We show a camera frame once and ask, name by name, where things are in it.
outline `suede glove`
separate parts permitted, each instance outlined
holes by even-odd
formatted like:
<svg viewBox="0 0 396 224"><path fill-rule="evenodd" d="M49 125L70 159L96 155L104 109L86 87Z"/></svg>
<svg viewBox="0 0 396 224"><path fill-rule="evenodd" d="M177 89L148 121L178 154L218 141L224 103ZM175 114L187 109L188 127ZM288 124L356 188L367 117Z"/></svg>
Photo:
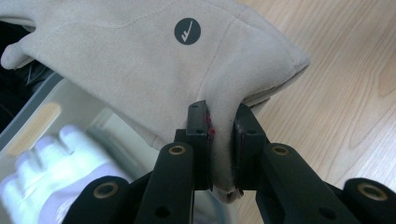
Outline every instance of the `suede glove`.
<svg viewBox="0 0 396 224"><path fill-rule="evenodd" d="M206 100L216 131L211 173L219 197L237 197L231 130L240 103L284 88L309 59L250 8L227 0L0 0L0 20L34 30L1 64L36 59L117 111L161 148Z"/></svg>

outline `white glove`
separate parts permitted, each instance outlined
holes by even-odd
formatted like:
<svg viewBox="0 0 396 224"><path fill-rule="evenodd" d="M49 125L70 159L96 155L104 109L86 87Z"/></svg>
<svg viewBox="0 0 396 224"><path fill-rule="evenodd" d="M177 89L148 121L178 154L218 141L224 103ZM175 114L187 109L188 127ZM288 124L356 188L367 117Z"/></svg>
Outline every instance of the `white glove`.
<svg viewBox="0 0 396 224"><path fill-rule="evenodd" d="M16 224L62 223L84 188L106 175L130 178L103 149L76 126L61 129L60 139L45 136L16 161L16 173L0 185L0 196Z"/></svg>
<svg viewBox="0 0 396 224"><path fill-rule="evenodd" d="M0 0L0 20L35 27L8 46L8 69L39 60L113 107L150 146L206 100L216 131L211 172L234 199L230 139L240 103L284 88L309 60L274 26L228 0Z"/></svg>

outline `wood grain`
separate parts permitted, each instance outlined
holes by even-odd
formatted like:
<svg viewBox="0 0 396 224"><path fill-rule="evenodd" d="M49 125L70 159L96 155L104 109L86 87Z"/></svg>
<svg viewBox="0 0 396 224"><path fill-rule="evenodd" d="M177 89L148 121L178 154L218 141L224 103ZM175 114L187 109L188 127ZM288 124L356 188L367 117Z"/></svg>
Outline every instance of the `wood grain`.
<svg viewBox="0 0 396 224"><path fill-rule="evenodd" d="M321 178L396 191L396 3L241 0L311 57L304 75L255 110L270 140L299 151ZM262 223L254 192L240 223Z"/></svg>
<svg viewBox="0 0 396 224"><path fill-rule="evenodd" d="M40 106L4 147L4 151L10 156L17 157L23 151L32 148L35 141L44 134L61 112L61 106L56 103Z"/></svg>

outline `screw hole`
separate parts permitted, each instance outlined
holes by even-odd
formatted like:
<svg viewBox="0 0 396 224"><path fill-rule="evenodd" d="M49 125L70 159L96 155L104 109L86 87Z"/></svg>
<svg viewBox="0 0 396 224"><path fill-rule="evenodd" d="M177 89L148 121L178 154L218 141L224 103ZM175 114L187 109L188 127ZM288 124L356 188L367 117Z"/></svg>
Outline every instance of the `screw hole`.
<svg viewBox="0 0 396 224"><path fill-rule="evenodd" d="M368 184L361 183L358 185L359 192L367 198L376 200L376 201L386 201L388 199L387 193L385 193L382 189L378 187Z"/></svg>
<svg viewBox="0 0 396 224"><path fill-rule="evenodd" d="M169 153L172 155L180 155L186 152L186 148L182 147L182 146L174 146L169 148Z"/></svg>
<svg viewBox="0 0 396 224"><path fill-rule="evenodd" d="M334 220L337 218L335 212L330 208L320 207L319 212L323 217L326 217L329 220Z"/></svg>
<svg viewBox="0 0 396 224"><path fill-rule="evenodd" d="M93 196L97 199L105 199L113 196L119 190L119 186L115 182L106 182L95 188Z"/></svg>
<svg viewBox="0 0 396 224"><path fill-rule="evenodd" d="M155 210L155 216L164 218L164 217L169 217L171 215L171 211L165 206L158 207Z"/></svg>
<svg viewBox="0 0 396 224"><path fill-rule="evenodd" d="M287 148L280 146L273 147L272 150L279 156L286 156L290 153Z"/></svg>

